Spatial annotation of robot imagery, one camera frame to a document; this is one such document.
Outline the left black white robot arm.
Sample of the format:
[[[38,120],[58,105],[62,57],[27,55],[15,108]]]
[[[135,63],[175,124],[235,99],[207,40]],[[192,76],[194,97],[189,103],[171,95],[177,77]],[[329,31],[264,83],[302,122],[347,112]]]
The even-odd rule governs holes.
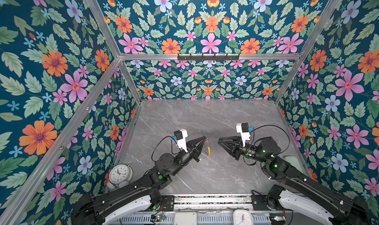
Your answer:
[[[70,214],[73,225],[109,225],[127,215],[155,211],[162,203],[160,191],[172,182],[172,177],[192,160],[200,161],[206,136],[186,142],[187,149],[176,155],[162,154],[153,168],[135,182],[97,196],[84,195]]]

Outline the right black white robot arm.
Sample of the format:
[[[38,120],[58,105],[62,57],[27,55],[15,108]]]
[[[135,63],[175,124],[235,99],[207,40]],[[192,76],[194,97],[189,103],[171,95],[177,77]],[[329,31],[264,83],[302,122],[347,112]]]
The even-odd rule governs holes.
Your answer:
[[[270,208],[280,205],[323,225],[369,225],[374,218],[364,199],[337,193],[279,157],[280,147],[272,137],[261,138],[258,145],[245,143],[239,136],[223,137],[218,144],[236,160],[245,157],[260,162],[269,179],[283,184],[273,186],[266,195]]]

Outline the grey yellow keyring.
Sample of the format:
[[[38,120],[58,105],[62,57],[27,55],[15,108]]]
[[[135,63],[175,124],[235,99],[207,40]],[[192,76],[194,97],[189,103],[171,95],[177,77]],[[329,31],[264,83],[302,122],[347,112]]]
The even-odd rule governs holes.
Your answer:
[[[206,154],[209,156],[211,154],[211,151],[210,151],[208,138],[206,138],[206,140],[205,140],[204,148],[205,148]]]

